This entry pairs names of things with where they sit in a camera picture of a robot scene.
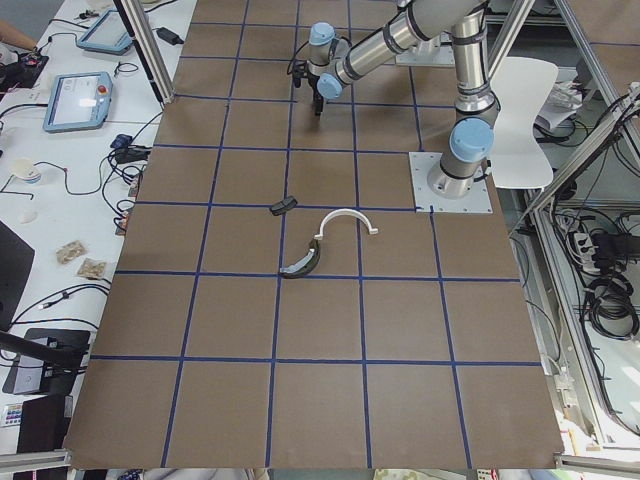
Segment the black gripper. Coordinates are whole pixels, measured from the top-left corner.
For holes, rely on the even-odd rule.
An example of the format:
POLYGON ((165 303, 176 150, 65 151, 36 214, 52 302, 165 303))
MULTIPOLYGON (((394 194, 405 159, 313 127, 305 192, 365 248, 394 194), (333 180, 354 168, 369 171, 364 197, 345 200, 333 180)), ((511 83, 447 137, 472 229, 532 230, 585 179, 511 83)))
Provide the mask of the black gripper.
POLYGON ((319 93, 318 81, 320 75, 326 72, 325 65, 317 65, 310 60, 294 60, 292 66, 292 82, 295 88, 300 88, 302 81, 307 80, 313 90, 314 115, 320 116, 323 112, 324 97, 319 93))

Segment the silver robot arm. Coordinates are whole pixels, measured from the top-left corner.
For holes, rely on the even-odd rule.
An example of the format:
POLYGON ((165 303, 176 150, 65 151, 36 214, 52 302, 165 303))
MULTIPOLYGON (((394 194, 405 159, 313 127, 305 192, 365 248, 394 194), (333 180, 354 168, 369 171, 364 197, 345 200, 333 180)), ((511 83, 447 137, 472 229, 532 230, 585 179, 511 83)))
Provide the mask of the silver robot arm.
POLYGON ((494 144, 498 101, 491 88, 486 41, 487 3, 451 29, 458 96, 448 149, 433 171, 434 191, 450 199, 465 196, 494 144))
POLYGON ((485 1, 410 1, 355 45, 338 36, 329 23, 317 22, 311 26, 306 43, 309 58, 292 59, 287 74, 295 87, 308 81, 313 90, 314 113, 320 115, 324 102, 340 97, 346 86, 419 43, 448 31, 455 60, 463 63, 457 71, 459 92, 482 92, 488 85, 486 62, 481 56, 486 5, 485 1))

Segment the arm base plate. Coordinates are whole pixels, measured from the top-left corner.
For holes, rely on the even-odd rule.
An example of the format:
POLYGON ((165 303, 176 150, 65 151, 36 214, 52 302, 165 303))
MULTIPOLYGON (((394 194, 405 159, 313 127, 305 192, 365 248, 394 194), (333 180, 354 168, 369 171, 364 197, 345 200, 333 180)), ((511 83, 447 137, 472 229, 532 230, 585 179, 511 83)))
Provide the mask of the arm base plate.
POLYGON ((440 152, 410 152, 415 210, 419 213, 491 214, 493 212, 481 168, 467 179, 454 179, 441 169, 440 152))
POLYGON ((414 48, 397 55, 395 63, 401 66, 452 68, 454 66, 454 55, 450 46, 440 46, 432 50, 414 48))

